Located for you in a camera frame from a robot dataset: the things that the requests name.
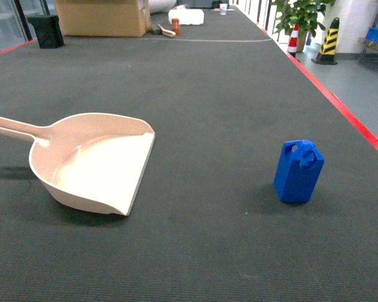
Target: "plant pot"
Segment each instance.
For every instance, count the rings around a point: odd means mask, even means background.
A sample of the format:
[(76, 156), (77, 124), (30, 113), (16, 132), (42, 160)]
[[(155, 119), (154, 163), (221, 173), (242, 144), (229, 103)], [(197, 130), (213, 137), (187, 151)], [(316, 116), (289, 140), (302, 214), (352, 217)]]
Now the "plant pot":
[(298, 36), (297, 39), (297, 52), (302, 52), (304, 50), (305, 42), (307, 40), (308, 32), (305, 32), (301, 36)]

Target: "cup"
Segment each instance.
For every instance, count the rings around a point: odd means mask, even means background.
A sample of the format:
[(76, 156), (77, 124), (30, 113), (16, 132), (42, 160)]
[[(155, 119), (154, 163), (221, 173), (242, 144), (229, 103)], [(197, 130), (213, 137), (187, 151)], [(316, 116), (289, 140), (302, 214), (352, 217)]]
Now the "cup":
[(221, 16), (225, 16), (227, 14), (227, 7), (228, 7), (228, 4), (226, 4), (226, 3), (220, 4), (220, 15)]

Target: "floor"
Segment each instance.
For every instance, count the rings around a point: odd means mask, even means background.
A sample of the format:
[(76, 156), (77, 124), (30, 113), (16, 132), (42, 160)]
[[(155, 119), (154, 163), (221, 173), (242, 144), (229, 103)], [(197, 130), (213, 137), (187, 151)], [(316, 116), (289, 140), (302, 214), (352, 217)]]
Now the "floor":
[(319, 48), (314, 43), (296, 57), (378, 137), (378, 62), (337, 60), (338, 65), (318, 65), (311, 59), (316, 57)]

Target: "white line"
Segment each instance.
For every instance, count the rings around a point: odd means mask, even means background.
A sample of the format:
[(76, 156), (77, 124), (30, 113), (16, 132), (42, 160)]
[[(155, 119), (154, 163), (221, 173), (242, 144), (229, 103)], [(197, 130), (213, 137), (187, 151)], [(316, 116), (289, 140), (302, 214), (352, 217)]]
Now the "white line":
[(272, 39), (264, 39), (264, 40), (196, 40), (196, 39), (163, 39), (163, 38), (140, 38), (138, 40), (157, 40), (157, 41), (184, 41), (184, 42), (224, 42), (224, 43), (258, 43), (258, 42), (267, 42), (271, 41)]

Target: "red and white traffic cone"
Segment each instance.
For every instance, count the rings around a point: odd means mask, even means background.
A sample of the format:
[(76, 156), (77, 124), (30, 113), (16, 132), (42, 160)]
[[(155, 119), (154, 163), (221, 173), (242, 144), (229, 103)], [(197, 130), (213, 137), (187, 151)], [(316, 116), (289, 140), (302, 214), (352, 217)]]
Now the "red and white traffic cone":
[(287, 47), (287, 52), (295, 58), (295, 53), (297, 52), (297, 39), (298, 39), (298, 23), (295, 24), (294, 29), (292, 30), (289, 46)]

